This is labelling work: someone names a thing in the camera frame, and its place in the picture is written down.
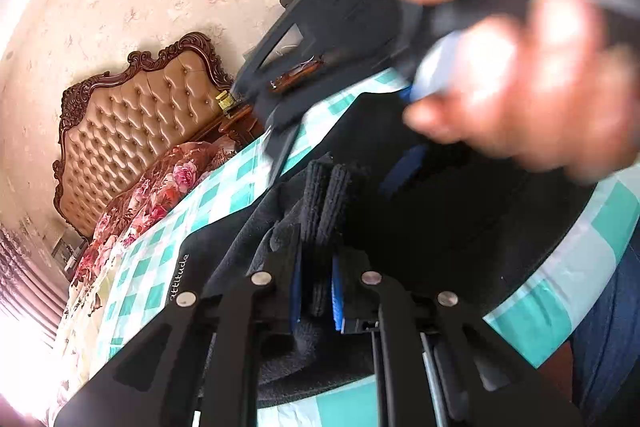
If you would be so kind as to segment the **right hand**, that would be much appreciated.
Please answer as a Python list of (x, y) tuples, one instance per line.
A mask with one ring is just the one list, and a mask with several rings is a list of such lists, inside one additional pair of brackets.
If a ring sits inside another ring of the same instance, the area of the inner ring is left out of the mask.
[(525, 22), (495, 16), (465, 31), (449, 90), (404, 119), (439, 143), (596, 182), (638, 159), (639, 60), (606, 45), (590, 0), (533, 0)]

